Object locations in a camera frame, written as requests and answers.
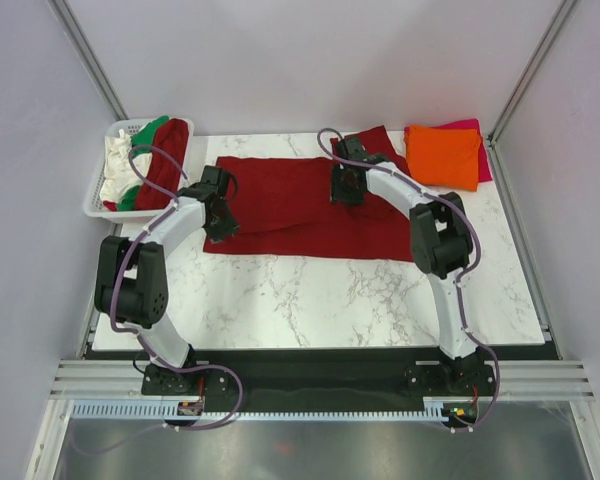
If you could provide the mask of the dark red t-shirt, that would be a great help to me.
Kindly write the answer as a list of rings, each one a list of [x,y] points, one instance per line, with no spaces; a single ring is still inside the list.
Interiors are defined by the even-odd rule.
[[[239,231],[206,240],[206,253],[412,260],[409,220],[387,201],[369,193],[359,206],[330,201],[329,158],[220,156],[216,165],[236,177],[229,208]]]

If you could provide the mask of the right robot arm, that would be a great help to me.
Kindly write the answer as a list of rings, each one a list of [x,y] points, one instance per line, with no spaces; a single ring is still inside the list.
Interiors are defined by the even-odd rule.
[[[356,136],[337,134],[329,156],[331,201],[361,206],[374,195],[409,221],[411,256],[431,287],[439,324],[439,349],[448,358],[438,368],[438,381],[447,392],[463,392],[474,381],[471,365],[461,358],[475,353],[467,333],[461,298],[461,276],[474,250],[474,230],[467,224],[462,199],[440,196],[402,172],[384,154],[371,154]]]

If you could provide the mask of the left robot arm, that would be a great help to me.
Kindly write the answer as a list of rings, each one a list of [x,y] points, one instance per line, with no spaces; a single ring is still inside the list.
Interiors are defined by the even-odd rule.
[[[166,369],[165,382],[188,393],[199,382],[195,351],[169,318],[167,259],[193,233],[212,242],[235,235],[239,224],[229,209],[238,192],[235,176],[206,166],[201,179],[171,195],[167,207],[134,238],[110,235],[100,246],[95,308],[116,333],[134,336],[153,365]]]

